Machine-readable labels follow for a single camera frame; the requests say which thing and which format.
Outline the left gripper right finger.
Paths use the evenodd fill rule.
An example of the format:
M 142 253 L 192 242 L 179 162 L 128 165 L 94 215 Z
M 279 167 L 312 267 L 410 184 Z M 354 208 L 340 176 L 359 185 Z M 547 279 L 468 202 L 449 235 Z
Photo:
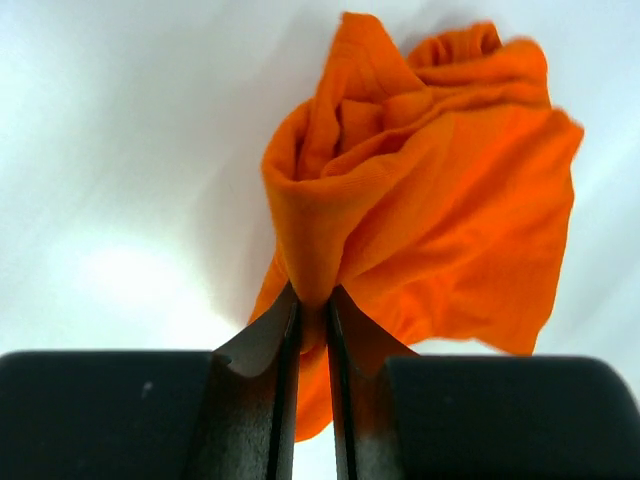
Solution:
M 327 306 L 341 479 L 635 479 L 639 410 L 589 357 L 422 356 Z

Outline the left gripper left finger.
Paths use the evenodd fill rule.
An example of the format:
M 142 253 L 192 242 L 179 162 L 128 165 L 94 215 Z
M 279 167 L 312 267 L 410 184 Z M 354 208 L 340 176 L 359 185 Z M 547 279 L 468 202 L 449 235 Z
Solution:
M 212 351 L 1 359 L 5 479 L 288 479 L 300 350 L 285 287 Z

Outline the orange t shirt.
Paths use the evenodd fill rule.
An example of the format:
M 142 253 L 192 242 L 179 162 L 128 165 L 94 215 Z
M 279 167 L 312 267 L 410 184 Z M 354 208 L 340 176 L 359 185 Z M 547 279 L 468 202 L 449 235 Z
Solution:
M 337 286 L 407 345 L 532 353 L 555 301 L 583 135 L 551 104 L 535 41 L 502 41 L 481 22 L 403 54 L 376 17 L 343 15 L 314 95 L 261 164 L 276 248 L 254 312 L 291 285 L 311 313 L 297 441 L 332 419 L 318 313 Z

